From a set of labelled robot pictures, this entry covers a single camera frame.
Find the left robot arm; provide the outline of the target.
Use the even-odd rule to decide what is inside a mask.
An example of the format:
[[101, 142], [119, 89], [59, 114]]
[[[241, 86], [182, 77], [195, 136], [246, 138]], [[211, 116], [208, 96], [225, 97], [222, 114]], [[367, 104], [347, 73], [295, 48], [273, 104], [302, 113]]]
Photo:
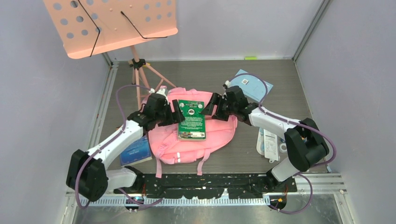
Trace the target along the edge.
[[128, 146], [156, 126], [169, 126], [184, 120], [178, 100], [169, 100], [159, 92], [149, 95], [142, 109], [126, 117], [121, 127], [107, 139], [87, 151], [78, 149], [72, 154], [66, 185], [75, 191], [76, 197], [83, 196], [90, 202], [118, 188], [140, 192], [143, 180], [135, 168], [108, 170], [108, 167]]

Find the blue orange paperback book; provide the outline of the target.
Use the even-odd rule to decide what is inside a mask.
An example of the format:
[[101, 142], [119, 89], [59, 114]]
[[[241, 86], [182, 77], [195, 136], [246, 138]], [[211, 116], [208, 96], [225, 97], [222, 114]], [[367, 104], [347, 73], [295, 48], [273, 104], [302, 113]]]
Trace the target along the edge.
[[152, 159], [151, 149], [147, 136], [143, 136], [134, 143], [130, 144], [120, 154], [121, 166], [132, 166]]

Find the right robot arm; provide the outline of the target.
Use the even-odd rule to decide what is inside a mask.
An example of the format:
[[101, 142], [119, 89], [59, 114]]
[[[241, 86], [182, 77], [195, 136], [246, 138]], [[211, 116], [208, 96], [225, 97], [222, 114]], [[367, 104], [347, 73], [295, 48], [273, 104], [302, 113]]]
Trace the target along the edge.
[[222, 121], [233, 115], [238, 121], [270, 131], [285, 141], [287, 158], [266, 173], [271, 191], [279, 191], [285, 180], [314, 167], [329, 154], [329, 147], [312, 119], [289, 119], [256, 102], [250, 103], [238, 86], [227, 88], [223, 95], [212, 94], [201, 114]]

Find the green paperback book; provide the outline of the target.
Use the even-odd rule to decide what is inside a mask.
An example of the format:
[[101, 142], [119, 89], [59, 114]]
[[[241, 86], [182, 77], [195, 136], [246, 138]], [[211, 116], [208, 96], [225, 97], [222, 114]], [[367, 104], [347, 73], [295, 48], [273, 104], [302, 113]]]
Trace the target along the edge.
[[185, 120], [178, 124], [177, 137], [185, 141], [206, 140], [203, 101], [179, 100], [179, 108]]

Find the pink student backpack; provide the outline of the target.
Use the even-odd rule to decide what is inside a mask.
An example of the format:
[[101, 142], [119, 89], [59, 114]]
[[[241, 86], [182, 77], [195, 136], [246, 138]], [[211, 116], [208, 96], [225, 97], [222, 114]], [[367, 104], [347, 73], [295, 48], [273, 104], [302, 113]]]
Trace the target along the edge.
[[148, 132], [148, 142], [156, 158], [156, 177], [162, 177], [162, 165], [191, 163], [202, 159], [197, 167], [197, 175], [202, 175], [202, 166], [214, 151], [228, 144], [235, 134], [238, 120], [230, 116], [228, 121], [205, 117], [205, 140], [182, 140], [178, 138], [178, 124], [156, 126]]

